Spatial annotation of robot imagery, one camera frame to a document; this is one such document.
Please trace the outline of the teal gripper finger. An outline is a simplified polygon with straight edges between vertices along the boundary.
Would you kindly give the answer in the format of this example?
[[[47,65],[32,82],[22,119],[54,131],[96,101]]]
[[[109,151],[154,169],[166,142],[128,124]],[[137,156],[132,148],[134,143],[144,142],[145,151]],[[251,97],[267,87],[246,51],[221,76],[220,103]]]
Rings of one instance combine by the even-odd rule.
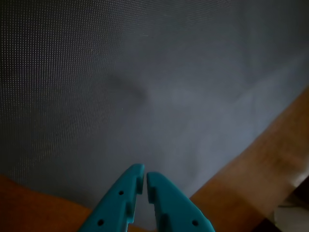
[[[80,232],[126,232],[143,192],[144,165],[133,164],[116,180],[80,227]]]
[[[147,175],[148,202],[154,205],[158,232],[212,232],[214,228],[198,207],[158,172]]]

